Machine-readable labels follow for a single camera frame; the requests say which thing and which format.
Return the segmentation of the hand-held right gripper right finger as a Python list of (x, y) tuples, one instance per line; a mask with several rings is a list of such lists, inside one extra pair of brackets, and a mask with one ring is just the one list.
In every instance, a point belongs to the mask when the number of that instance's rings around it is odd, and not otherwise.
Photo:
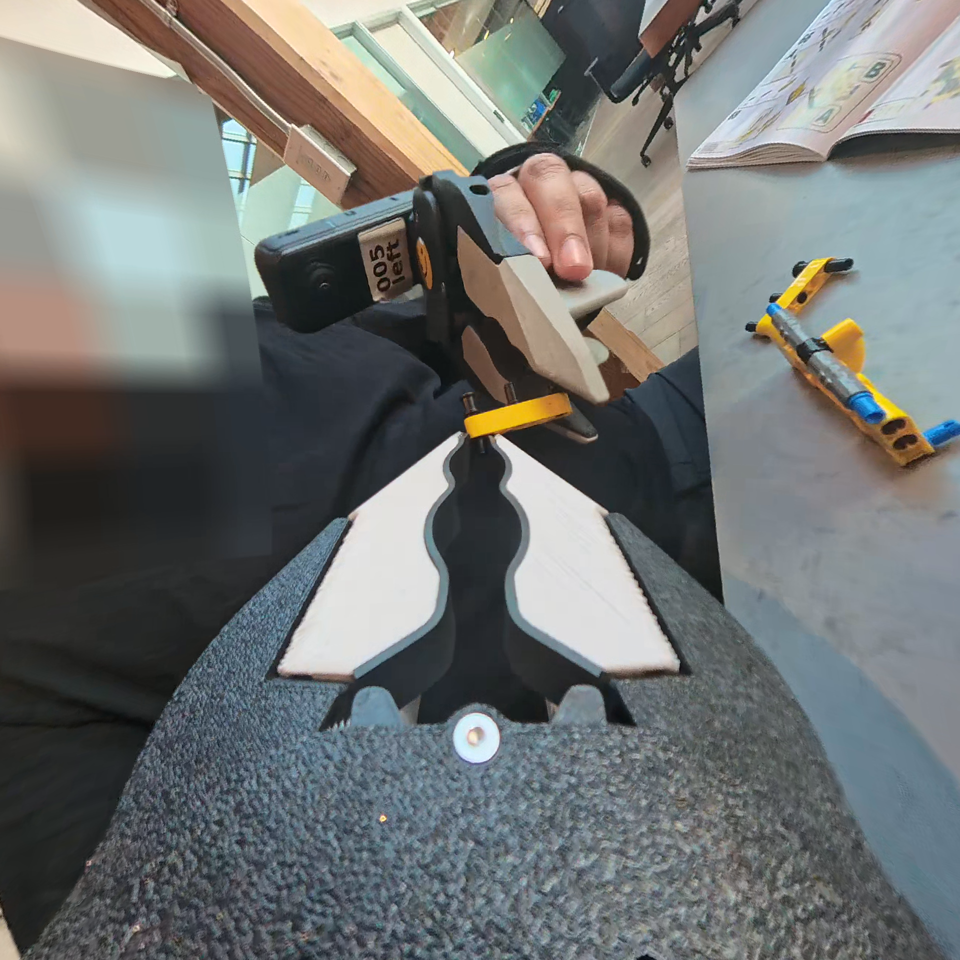
[(504, 581), (506, 652), (534, 690), (678, 675), (680, 658), (594, 499), (508, 438), (499, 493), (519, 521)]

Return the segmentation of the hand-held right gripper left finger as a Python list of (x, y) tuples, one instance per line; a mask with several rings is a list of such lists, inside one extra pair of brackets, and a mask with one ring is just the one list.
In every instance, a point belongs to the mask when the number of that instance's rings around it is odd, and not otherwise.
[(418, 697), (449, 670), (449, 555), (471, 457), (467, 435), (454, 434), (350, 514), (279, 659), (280, 677)]

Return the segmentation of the metal beam bracket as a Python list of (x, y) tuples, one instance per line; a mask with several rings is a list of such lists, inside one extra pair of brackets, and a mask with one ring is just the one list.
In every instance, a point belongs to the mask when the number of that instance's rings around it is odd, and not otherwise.
[(343, 208), (357, 167), (312, 126), (289, 127), (282, 160), (331, 204)]

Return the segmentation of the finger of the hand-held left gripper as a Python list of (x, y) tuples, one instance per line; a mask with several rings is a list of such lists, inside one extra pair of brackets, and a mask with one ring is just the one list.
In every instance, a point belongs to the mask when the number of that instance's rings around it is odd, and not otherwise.
[(496, 323), (467, 325), (462, 330), (459, 359), (470, 384), (488, 397), (487, 404), (534, 404), (536, 409), (524, 412), (521, 423), (497, 429), (498, 433), (537, 428), (578, 445), (597, 441), (596, 428), (577, 409), (569, 391), (534, 371)]
[(458, 231), (457, 260), (469, 301), (499, 325), (533, 372), (588, 402), (609, 401), (599, 366), (538, 258), (526, 253), (495, 262)]

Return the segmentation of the brick instruction booklet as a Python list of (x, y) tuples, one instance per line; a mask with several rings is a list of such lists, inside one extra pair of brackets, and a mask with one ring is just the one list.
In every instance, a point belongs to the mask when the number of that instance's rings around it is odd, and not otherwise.
[(959, 3), (835, 1), (686, 168), (820, 163), (859, 138), (958, 132)]

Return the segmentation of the person's black clothing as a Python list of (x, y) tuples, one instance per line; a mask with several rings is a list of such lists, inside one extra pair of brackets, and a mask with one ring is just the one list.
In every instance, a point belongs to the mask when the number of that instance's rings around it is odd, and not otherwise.
[[(426, 339), (422, 302), (318, 332), (253, 314), (272, 553), (2, 591), (2, 909), (18, 951), (86, 868), (174, 691), (219, 632), (320, 534), (462, 426), (468, 384)], [(724, 600), (699, 349), (586, 416), (581, 445), (512, 441), (621, 514)]]

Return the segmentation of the person's left hand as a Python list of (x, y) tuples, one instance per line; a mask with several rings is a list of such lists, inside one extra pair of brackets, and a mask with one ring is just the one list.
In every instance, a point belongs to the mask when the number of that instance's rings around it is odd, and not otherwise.
[(632, 218), (593, 175), (541, 152), (487, 182), (498, 220), (556, 278), (581, 282), (594, 270), (627, 277)]

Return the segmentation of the yellow panel with grey axle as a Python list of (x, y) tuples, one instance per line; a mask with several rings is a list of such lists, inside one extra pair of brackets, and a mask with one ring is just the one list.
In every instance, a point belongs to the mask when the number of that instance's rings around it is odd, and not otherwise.
[(747, 324), (755, 337), (773, 343), (796, 373), (826, 397), (868, 439), (906, 467), (956, 440), (959, 423), (948, 419), (926, 430), (886, 397), (862, 371), (863, 331), (851, 318), (812, 337), (788, 309), (770, 304)]

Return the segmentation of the wooden ceiling beam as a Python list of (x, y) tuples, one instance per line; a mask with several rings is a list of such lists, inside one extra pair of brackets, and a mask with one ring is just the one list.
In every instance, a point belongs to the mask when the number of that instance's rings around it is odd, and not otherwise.
[(357, 167), (342, 210), (468, 168), (302, 3), (94, 1), (84, 6), (186, 78), (282, 159), (309, 125)]

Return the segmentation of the black office chair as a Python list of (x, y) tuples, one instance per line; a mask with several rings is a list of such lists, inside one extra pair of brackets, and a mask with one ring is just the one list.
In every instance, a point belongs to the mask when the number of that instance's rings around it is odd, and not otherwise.
[(649, 148), (661, 130), (674, 127), (674, 101), (690, 78), (694, 57), (703, 49), (704, 37), (728, 24), (740, 21), (739, 1), (665, 1), (646, 9), (638, 33), (639, 52), (607, 91), (608, 99), (619, 104), (640, 101), (644, 90), (655, 90), (661, 101), (659, 113), (640, 149), (640, 161), (650, 167)]

